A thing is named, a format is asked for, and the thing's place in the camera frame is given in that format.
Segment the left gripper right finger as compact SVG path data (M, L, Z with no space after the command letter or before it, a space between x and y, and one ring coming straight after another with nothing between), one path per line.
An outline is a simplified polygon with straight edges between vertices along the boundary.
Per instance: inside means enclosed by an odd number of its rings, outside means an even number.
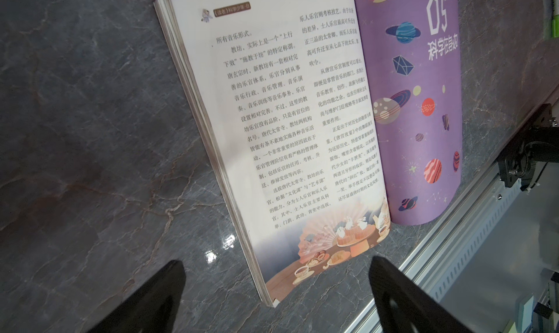
M384 332L469 332L384 257L372 258L369 281Z

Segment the science magazine book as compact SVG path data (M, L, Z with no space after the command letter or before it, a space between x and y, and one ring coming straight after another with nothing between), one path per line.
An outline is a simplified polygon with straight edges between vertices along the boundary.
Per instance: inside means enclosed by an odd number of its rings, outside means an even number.
M259 297L461 183L459 0L155 0Z

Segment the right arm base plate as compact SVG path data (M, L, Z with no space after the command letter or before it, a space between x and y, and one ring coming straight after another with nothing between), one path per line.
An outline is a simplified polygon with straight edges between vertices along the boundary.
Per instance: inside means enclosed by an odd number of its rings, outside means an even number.
M539 162L558 162L558 123L552 104L543 104L510 140L496 159L500 179L511 188L517 181L521 190L531 187Z

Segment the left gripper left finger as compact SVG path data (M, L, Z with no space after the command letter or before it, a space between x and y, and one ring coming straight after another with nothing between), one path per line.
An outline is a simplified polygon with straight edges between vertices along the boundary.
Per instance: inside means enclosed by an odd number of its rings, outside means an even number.
M172 332L185 283L182 261L169 261L90 331Z

